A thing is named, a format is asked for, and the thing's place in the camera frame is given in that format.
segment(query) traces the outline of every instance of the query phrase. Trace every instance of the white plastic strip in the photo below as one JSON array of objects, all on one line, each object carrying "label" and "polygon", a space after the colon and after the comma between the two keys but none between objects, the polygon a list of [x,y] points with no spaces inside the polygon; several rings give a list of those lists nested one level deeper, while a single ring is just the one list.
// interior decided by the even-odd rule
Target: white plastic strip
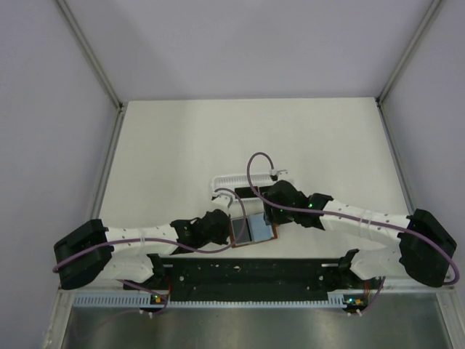
[{"label": "white plastic strip", "polygon": [[[252,183],[256,187],[267,187],[269,185],[275,184],[277,181],[274,181],[270,177],[270,173],[258,173],[251,174]],[[294,180],[291,178],[288,170],[278,171],[278,180],[287,180],[290,183],[294,183]],[[236,188],[247,188],[248,180],[246,174],[229,174],[226,176],[217,176],[211,181],[211,194],[213,195],[214,191],[218,188],[228,188],[234,191]],[[259,198],[244,198],[243,201],[257,201]]]},{"label": "white plastic strip", "polygon": [[[74,307],[78,308],[161,308],[150,304],[149,294],[82,293],[77,294]],[[300,302],[170,302],[170,308],[345,308],[344,295],[328,294],[328,300]]]}]

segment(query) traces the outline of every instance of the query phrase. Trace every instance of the white cable clip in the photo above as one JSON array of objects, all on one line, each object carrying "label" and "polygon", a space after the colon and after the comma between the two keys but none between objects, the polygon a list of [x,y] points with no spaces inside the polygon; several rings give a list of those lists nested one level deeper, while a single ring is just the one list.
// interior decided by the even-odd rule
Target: white cable clip
[{"label": "white cable clip", "polygon": [[140,252],[145,246],[145,236],[147,235],[147,231],[144,228],[138,228],[137,231],[139,232],[140,246],[139,249],[137,249],[136,256],[139,256],[141,254]]},{"label": "white cable clip", "polygon": [[373,212],[368,211],[367,209],[364,209],[362,214],[360,215],[360,220],[358,222],[358,235],[361,238],[365,238],[365,236],[362,235],[362,224],[364,223],[363,221],[366,220],[366,226],[368,231],[370,231],[370,226],[371,226],[371,220],[373,219]]}]

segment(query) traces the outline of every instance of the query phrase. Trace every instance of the metal frame bar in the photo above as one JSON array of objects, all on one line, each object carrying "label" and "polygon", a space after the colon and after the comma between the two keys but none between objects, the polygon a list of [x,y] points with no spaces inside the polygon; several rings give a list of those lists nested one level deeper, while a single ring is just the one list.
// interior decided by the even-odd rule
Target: metal frame bar
[{"label": "metal frame bar", "polygon": [[111,102],[115,106],[117,110],[120,110],[123,106],[123,103],[118,98],[113,86],[111,86],[110,80],[108,79],[107,75],[105,74],[100,62],[98,61],[94,50],[91,48],[89,42],[87,41],[81,27],[79,26],[74,14],[71,12],[71,8],[69,7],[66,0],[53,0],[53,2],[57,5],[60,14],[63,17],[63,20],[68,25],[71,35],[73,35],[76,43],[78,44],[79,48],[83,56],[86,58],[89,67],[92,69],[95,77],[97,78],[98,82],[110,98]]},{"label": "metal frame bar", "polygon": [[387,79],[387,83],[384,85],[381,94],[378,97],[380,103],[383,103],[386,100],[388,94],[391,92],[391,89],[399,79],[400,74],[404,71],[413,54],[418,49],[421,40],[425,37],[428,29],[431,27],[431,24],[439,15],[444,3],[445,0],[432,0],[428,10],[426,11],[426,14],[423,17],[423,20],[421,20],[418,28],[412,36],[412,39],[409,41],[407,47],[405,48],[402,57],[400,58],[399,62],[397,62],[394,70]]},{"label": "metal frame bar", "polygon": [[100,177],[95,190],[94,201],[92,208],[89,213],[89,219],[98,218],[100,209],[102,208],[103,196],[105,195],[105,189],[107,188],[108,178],[110,176],[111,165],[115,157],[116,146],[118,145],[119,135],[123,127],[124,116],[126,115],[126,106],[123,105],[121,110],[116,116],[115,123],[113,125],[113,131],[111,137],[106,146],[105,157],[100,170]]}]

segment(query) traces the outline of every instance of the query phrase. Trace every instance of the gray wall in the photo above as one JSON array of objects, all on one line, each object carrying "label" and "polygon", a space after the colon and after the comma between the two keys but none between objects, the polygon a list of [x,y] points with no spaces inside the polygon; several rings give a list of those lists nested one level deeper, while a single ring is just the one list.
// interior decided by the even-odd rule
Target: gray wall
[{"label": "gray wall", "polygon": [[0,346],[38,348],[115,117],[51,0],[2,2],[0,106]]},{"label": "gray wall", "polygon": [[372,97],[431,0],[68,0],[123,100]]},{"label": "gray wall", "polygon": [[[458,243],[465,271],[465,1],[449,0],[386,102],[416,206]],[[461,282],[460,295],[465,301]]]}]

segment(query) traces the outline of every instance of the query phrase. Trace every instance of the wire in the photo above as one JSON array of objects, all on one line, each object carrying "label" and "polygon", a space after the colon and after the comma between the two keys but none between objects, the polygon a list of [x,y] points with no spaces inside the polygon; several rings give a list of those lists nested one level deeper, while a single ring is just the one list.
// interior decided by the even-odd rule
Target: wire
[{"label": "wire", "polygon": [[142,315],[143,313],[147,313],[151,318],[151,316],[153,316],[153,314],[155,314],[156,316],[159,316],[159,315],[163,314],[166,311],[166,309],[168,308],[169,296],[171,294],[171,287],[172,287],[172,284],[169,281],[169,279],[168,279],[168,281],[169,281],[168,294],[159,294],[159,293],[153,291],[152,289],[146,289],[144,287],[138,286],[136,284],[133,284],[132,282],[128,282],[128,281],[125,281],[125,280],[118,280],[118,281],[120,281],[122,284],[133,287],[133,288],[138,289],[140,291],[145,291],[145,292],[151,293],[151,294],[153,294],[153,295],[155,295],[157,297],[160,297],[164,301],[163,307],[162,308],[154,308],[153,310],[155,310],[155,311],[153,311],[153,312],[152,311],[147,311],[147,310],[141,310],[141,309],[129,309],[129,310],[120,311],[119,313],[116,313],[115,315],[113,315],[113,316],[107,318],[106,320],[102,321],[100,324],[97,325],[97,327],[95,327],[92,331],[87,333],[85,336],[81,336],[77,332],[76,322],[74,322],[72,330],[73,330],[73,336],[77,340],[79,340],[81,342],[85,341],[85,340],[88,340],[95,332],[99,331],[102,327],[104,327],[105,325],[107,325],[111,321],[116,320],[117,318],[119,318],[122,315],[130,314],[130,313],[139,313],[139,314]]},{"label": "wire", "polygon": [[373,304],[375,303],[375,301],[378,299],[378,296],[379,294],[381,293],[381,290],[383,289],[384,287],[384,282],[386,281],[386,276],[383,276],[381,278],[381,283],[379,284],[379,287],[378,287],[378,290],[376,291],[375,295],[373,296],[373,299],[371,300],[371,302],[368,303],[368,305],[366,306],[365,309],[363,309],[362,311],[360,311],[360,315],[364,315],[371,307],[373,307]]},{"label": "wire", "polygon": [[[214,251],[204,251],[202,249],[194,249],[193,247],[189,247],[189,246],[181,244],[181,243],[179,243],[177,241],[166,240],[164,238],[145,238],[145,240],[146,241],[154,241],[154,242],[162,242],[162,243],[165,243],[165,244],[171,244],[171,245],[175,245],[175,246],[178,246],[178,247],[182,247],[183,249],[186,249],[187,251],[204,253],[204,254],[220,253],[220,252],[226,251],[230,247],[234,246],[236,244],[236,241],[240,241],[240,238],[242,237],[242,235],[244,234],[244,231],[246,230],[246,226],[247,226],[246,208],[244,207],[244,203],[240,199],[240,196],[237,193],[235,193],[233,190],[230,190],[228,188],[218,188],[218,189],[215,190],[215,193],[217,193],[219,191],[227,191],[227,192],[233,194],[237,198],[237,200],[239,201],[240,207],[242,209],[242,214],[243,214],[242,228],[240,230],[240,233],[238,234],[238,237],[234,241],[232,241],[229,245],[227,245],[226,247],[222,247],[221,249],[215,249]],[[53,267],[52,271],[54,273],[58,273],[58,270],[61,269],[62,267],[64,267],[65,265],[67,265],[67,264],[73,262],[74,260],[77,260],[78,258],[84,256],[85,254],[88,254],[88,253],[90,253],[90,252],[92,252],[92,251],[94,251],[96,249],[101,248],[101,247],[118,245],[118,244],[127,244],[127,243],[131,243],[131,242],[140,242],[140,239],[139,238],[125,238],[125,239],[122,239],[122,240],[107,241],[107,242],[103,242],[101,244],[91,246],[91,247],[89,247],[87,249],[84,249],[84,250],[82,250],[82,251],[80,251],[80,252],[78,252],[76,254],[73,254],[72,256],[70,256],[68,258],[65,258],[61,262],[57,263]]]},{"label": "wire", "polygon": [[454,284],[457,284],[458,280],[460,279],[460,271],[458,270],[458,267],[457,265],[454,263],[454,261],[452,260],[452,258],[449,257],[449,255],[439,247],[439,245],[437,245],[434,241],[432,241],[431,239],[427,238],[426,236],[423,236],[421,235],[420,233],[417,233],[416,231],[414,230],[411,230],[411,229],[407,229],[407,228],[402,228],[398,225],[393,225],[393,224],[388,224],[388,223],[384,223],[384,222],[377,222],[375,220],[371,220],[371,221],[368,221],[368,220],[365,220],[365,219],[360,219],[359,217],[356,217],[356,216],[352,216],[350,214],[345,214],[345,213],[341,213],[341,212],[332,212],[332,211],[324,211],[324,210],[321,210],[321,209],[299,209],[299,208],[296,208],[296,207],[289,207],[289,206],[283,206],[283,205],[279,205],[279,204],[275,204],[274,202],[271,202],[270,200],[267,200],[266,198],[264,198],[259,192],[257,189],[255,189],[254,187],[254,184],[252,183],[252,179],[251,179],[251,175],[250,175],[250,168],[251,168],[251,165],[252,165],[252,162],[254,161],[254,159],[257,157],[257,156],[264,156],[265,158],[267,158],[268,162],[270,163],[270,166],[271,166],[271,169],[275,169],[275,165],[273,164],[273,161],[272,159],[270,158],[270,156],[266,153],[263,153],[263,152],[258,152],[258,153],[255,153],[254,155],[251,156],[251,158],[248,160],[248,163],[247,163],[247,180],[248,180],[248,185],[250,186],[250,189],[252,190],[252,192],[255,194],[255,196],[257,198],[259,198],[260,200],[262,200],[264,203],[272,206],[272,207],[275,207],[277,209],[283,209],[283,210],[286,210],[286,211],[292,211],[292,212],[301,212],[301,213],[310,213],[310,214],[329,214],[331,216],[336,216],[336,217],[341,217],[341,218],[346,218],[348,220],[354,220],[355,222],[363,222],[363,223],[370,223],[371,225],[375,225],[375,226],[378,226],[378,227],[383,227],[383,228],[388,228],[388,229],[394,229],[394,230],[398,230],[398,231],[401,231],[403,233],[407,233],[407,234],[410,234],[410,235],[413,235],[415,236],[416,238],[419,238],[420,240],[422,240],[423,242],[427,243],[428,245],[430,245],[433,249],[435,249],[437,252],[439,252],[441,254],[441,256],[443,256],[445,258],[445,260],[447,260],[447,262],[449,263],[449,265],[452,267],[453,269],[453,272],[454,272],[454,278],[453,280],[451,281],[446,281],[444,282],[444,284],[442,284],[443,286],[451,286],[451,285],[454,285]]},{"label": "wire", "polygon": [[156,315],[156,316],[159,316],[161,315],[162,313],[164,313],[168,307],[168,299],[165,301],[164,305],[162,308],[154,308],[154,310],[156,309],[160,309],[158,311],[153,311],[153,312],[150,312],[150,311],[146,311],[146,310],[140,310],[140,309],[129,309],[129,310],[123,310],[123,311],[120,311],[118,313],[116,313],[115,315],[113,316],[110,316],[109,318],[107,318],[106,320],[102,321],[100,324],[97,325],[97,327],[95,327],[93,330],[91,330],[90,332],[86,333],[84,336],[80,335],[76,329],[76,322],[74,321],[73,322],[73,327],[72,327],[72,330],[73,330],[73,336],[79,340],[80,342],[83,342],[85,340],[88,340],[91,336],[93,336],[95,334],[95,332],[101,330],[101,328],[103,328],[105,325],[109,324],[111,321],[114,321],[116,320],[117,318],[119,318],[120,316],[122,315],[126,315],[126,314],[131,314],[131,313],[139,313],[139,314],[143,314],[143,313],[146,313],[150,316],[152,315]]}]

